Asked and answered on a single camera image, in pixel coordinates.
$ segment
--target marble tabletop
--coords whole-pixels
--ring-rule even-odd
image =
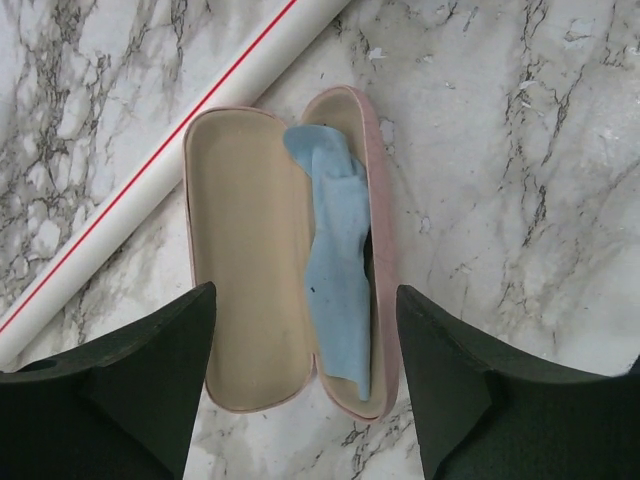
[[[5,0],[0,313],[157,145],[280,0]],[[640,352],[640,2],[354,0],[258,106],[320,90],[381,117],[400,279],[531,353],[615,375]],[[191,286],[182,187],[15,366]],[[232,415],[203,396],[186,479],[419,479],[402,381],[381,424],[314,382]]]

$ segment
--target white pipe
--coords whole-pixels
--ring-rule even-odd
[[[349,0],[288,0],[212,81],[166,140],[60,249],[0,319],[0,367],[18,355],[180,182],[185,127],[200,111],[251,105]]]

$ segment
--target microfiber cloth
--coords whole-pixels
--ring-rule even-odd
[[[327,375],[370,390],[370,292],[364,243],[371,226],[364,167],[330,127],[289,128],[284,144],[311,177],[316,233],[304,281]]]

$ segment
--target white marble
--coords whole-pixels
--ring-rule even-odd
[[[278,3],[3,3],[0,312]],[[325,87],[363,89],[402,282],[536,355],[617,374],[640,352],[639,38],[635,0],[355,0],[259,106],[294,122]],[[178,188],[16,365],[186,291],[183,209]],[[421,478],[406,382],[371,427],[317,382],[246,416],[203,398],[192,443],[190,480]]]

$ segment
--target blue cloth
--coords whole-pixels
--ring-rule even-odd
[[[367,176],[344,135],[330,127],[289,128],[284,144],[311,177],[316,233],[305,290],[325,373],[369,399],[371,316],[364,243],[371,216]]]

